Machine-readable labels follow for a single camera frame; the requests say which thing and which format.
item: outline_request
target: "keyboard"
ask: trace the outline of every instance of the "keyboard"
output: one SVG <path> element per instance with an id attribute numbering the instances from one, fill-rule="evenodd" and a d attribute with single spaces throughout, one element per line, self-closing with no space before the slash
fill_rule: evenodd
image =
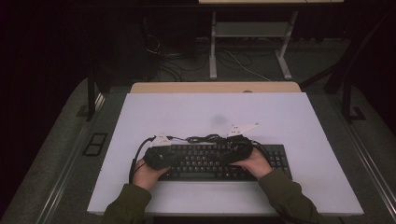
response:
<path id="1" fill-rule="evenodd" d="M 283 145 L 263 145 L 273 169 L 280 168 L 291 178 L 288 158 Z M 239 166 L 221 165 L 219 154 L 230 150 L 230 145 L 172 145 L 178 159 L 163 174 L 161 181 L 257 181 L 249 171 Z"/>

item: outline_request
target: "dark floor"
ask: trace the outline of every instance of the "dark floor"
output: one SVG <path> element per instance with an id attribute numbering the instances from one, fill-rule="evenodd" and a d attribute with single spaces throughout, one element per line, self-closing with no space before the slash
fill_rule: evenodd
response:
<path id="1" fill-rule="evenodd" d="M 276 40 L 264 39 L 258 47 L 243 44 L 230 47 L 219 43 L 218 81 L 265 81 L 265 78 L 282 81 L 274 50 L 280 46 Z M 286 61 L 293 81 L 301 83 L 336 63 L 348 46 L 347 41 L 325 40 L 290 43 Z M 152 81 L 197 80 L 209 81 L 207 54 L 194 59 L 164 60 L 162 70 Z M 237 59 L 248 70 L 236 63 Z M 324 92 L 323 78 L 303 91 L 314 107 L 332 149 L 346 177 L 354 189 L 364 211 L 357 217 L 332 218 L 333 223 L 366 224 L 395 223 L 384 203 L 383 193 L 375 183 L 372 173 L 362 162 L 361 148 L 371 156 L 390 191 L 396 190 L 396 137 L 391 133 L 364 95 L 354 89 L 352 105 L 361 109 L 366 120 L 345 123 L 340 114 L 340 91 L 335 95 Z M 86 108 L 86 82 L 83 81 L 71 94 L 48 138 L 37 155 L 28 175 L 21 184 L 1 223 L 99 223 L 101 218 L 86 212 L 96 178 L 106 155 L 128 86 L 114 86 L 105 95 L 92 121 L 80 117 Z M 93 133 L 108 133 L 106 145 L 98 157 L 81 155 Z M 154 223 L 263 223 L 262 217 L 211 217 L 185 219 L 159 218 Z M 278 218 L 269 223 L 278 223 Z"/>

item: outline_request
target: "person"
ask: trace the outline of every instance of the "person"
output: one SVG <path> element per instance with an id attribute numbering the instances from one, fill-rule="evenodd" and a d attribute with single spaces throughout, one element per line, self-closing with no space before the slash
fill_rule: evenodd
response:
<path id="1" fill-rule="evenodd" d="M 232 165 L 249 170 L 258 179 L 269 203 L 285 223 L 330 223 L 302 194 L 301 186 L 288 179 L 281 169 L 273 170 L 257 148 L 253 148 L 247 159 Z M 151 199 L 149 192 L 169 168 L 157 171 L 147 166 L 144 160 L 138 161 L 136 167 L 138 168 L 135 169 L 133 183 L 125 184 L 120 196 L 107 207 L 103 224 L 143 223 L 145 208 Z"/>

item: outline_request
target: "dark green sleeve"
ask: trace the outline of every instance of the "dark green sleeve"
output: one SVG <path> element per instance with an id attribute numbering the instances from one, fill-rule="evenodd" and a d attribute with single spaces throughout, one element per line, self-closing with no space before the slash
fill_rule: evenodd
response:
<path id="1" fill-rule="evenodd" d="M 276 211 L 311 223 L 330 223 L 318 213 L 311 200 L 303 195 L 301 186 L 288 179 L 282 170 L 276 169 L 263 176 L 259 185 Z"/>
<path id="2" fill-rule="evenodd" d="M 150 200 L 151 194 L 145 189 L 125 184 L 116 201 L 108 205 L 102 224 L 141 224 L 144 220 L 146 206 Z"/>

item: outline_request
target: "white tabletop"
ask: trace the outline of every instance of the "white tabletop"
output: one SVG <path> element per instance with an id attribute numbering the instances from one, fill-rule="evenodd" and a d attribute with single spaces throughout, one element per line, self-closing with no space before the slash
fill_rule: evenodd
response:
<path id="1" fill-rule="evenodd" d="M 305 93 L 130 93 L 127 95 L 88 211 L 101 214 L 120 194 L 132 158 L 148 137 L 217 133 L 233 124 L 259 127 L 244 136 L 283 144 L 293 180 L 324 215 L 362 214 Z M 142 158 L 146 148 L 142 149 Z M 146 212 L 163 216 L 272 216 L 258 184 L 159 182 Z"/>

